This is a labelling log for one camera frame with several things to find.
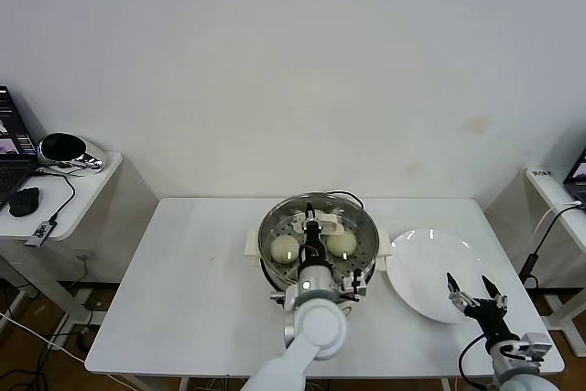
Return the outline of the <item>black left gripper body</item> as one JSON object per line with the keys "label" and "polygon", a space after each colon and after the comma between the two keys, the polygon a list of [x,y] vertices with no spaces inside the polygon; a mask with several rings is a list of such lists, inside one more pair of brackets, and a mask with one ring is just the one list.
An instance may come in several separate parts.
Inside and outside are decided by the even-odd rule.
{"label": "black left gripper body", "polygon": [[321,227],[318,222],[306,222],[305,242],[299,246],[299,262],[305,263],[311,258],[325,259],[325,247],[320,240]]}

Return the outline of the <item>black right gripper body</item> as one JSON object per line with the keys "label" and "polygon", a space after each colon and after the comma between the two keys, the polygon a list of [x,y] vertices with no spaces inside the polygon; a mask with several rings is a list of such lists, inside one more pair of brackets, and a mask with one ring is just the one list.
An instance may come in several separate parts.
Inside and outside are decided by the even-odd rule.
{"label": "black right gripper body", "polygon": [[480,325],[486,339],[486,348],[492,348],[499,342],[520,340],[518,335],[509,330],[505,322],[506,310],[499,308],[495,300],[477,299],[476,301],[477,305],[467,305],[463,313]]}

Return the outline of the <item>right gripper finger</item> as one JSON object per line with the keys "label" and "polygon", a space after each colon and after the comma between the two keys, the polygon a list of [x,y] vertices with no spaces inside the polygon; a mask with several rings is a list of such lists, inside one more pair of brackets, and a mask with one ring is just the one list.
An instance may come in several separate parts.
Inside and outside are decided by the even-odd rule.
{"label": "right gripper finger", "polygon": [[449,299],[451,303],[463,314],[466,314],[468,308],[480,306],[480,302],[460,289],[456,279],[450,272],[447,273],[447,283],[449,289]]}
{"label": "right gripper finger", "polygon": [[490,300],[500,310],[507,312],[507,301],[506,295],[502,295],[498,287],[488,277],[482,275],[482,282],[485,290],[488,293]]}

